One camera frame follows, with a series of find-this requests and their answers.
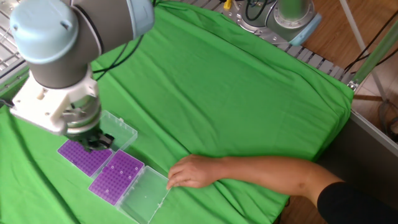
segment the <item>purple pipette tip rack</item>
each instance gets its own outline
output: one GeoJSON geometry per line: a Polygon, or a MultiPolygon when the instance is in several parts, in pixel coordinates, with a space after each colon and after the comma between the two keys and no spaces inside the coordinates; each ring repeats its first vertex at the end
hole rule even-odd
{"type": "Polygon", "coordinates": [[[58,149],[58,153],[73,163],[77,168],[91,177],[112,156],[112,150],[86,152],[85,148],[74,141],[68,140],[58,149]]]}
{"type": "Polygon", "coordinates": [[[88,189],[116,205],[143,166],[141,161],[118,150],[88,189]]]}

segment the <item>finger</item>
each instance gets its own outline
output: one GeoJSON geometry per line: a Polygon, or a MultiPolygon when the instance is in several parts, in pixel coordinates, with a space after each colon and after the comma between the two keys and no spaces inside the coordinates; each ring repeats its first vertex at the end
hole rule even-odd
{"type": "Polygon", "coordinates": [[[170,190],[175,184],[190,180],[190,175],[184,171],[179,172],[178,174],[175,174],[172,176],[172,178],[169,179],[167,182],[167,190],[170,190]]]}
{"type": "Polygon", "coordinates": [[[199,182],[194,180],[185,180],[179,183],[176,183],[173,187],[193,187],[193,188],[200,188],[199,182]]]}
{"type": "Polygon", "coordinates": [[[173,177],[174,174],[179,173],[181,171],[184,170],[184,166],[183,165],[174,165],[170,168],[169,170],[169,174],[168,174],[168,178],[171,179],[173,177]]]}

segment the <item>human hand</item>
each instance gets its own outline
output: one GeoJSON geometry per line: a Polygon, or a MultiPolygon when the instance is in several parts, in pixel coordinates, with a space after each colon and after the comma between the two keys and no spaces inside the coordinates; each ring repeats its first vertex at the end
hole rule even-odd
{"type": "Polygon", "coordinates": [[[206,187],[222,175],[222,159],[189,155],[178,161],[169,171],[167,189],[172,187],[206,187]]]}

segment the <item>light blue robot joint cap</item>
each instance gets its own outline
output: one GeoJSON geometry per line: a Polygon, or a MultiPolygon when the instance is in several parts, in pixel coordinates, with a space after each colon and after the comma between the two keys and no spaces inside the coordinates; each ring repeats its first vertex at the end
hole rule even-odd
{"type": "Polygon", "coordinates": [[[22,1],[11,13],[10,28],[21,56],[36,64],[64,56],[79,30],[76,14],[61,0],[22,1]]]}
{"type": "Polygon", "coordinates": [[[133,39],[135,39],[153,28],[154,8],[149,0],[126,1],[130,11],[133,39]]]}

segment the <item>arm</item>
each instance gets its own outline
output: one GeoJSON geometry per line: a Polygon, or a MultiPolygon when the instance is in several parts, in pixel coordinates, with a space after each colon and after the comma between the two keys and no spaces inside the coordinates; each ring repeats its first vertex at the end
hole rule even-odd
{"type": "Polygon", "coordinates": [[[320,165],[280,156],[224,157],[190,155],[169,172],[167,188],[205,187],[220,179],[236,179],[261,185],[287,195],[301,195],[317,206],[318,196],[328,185],[342,182],[320,165]]]}

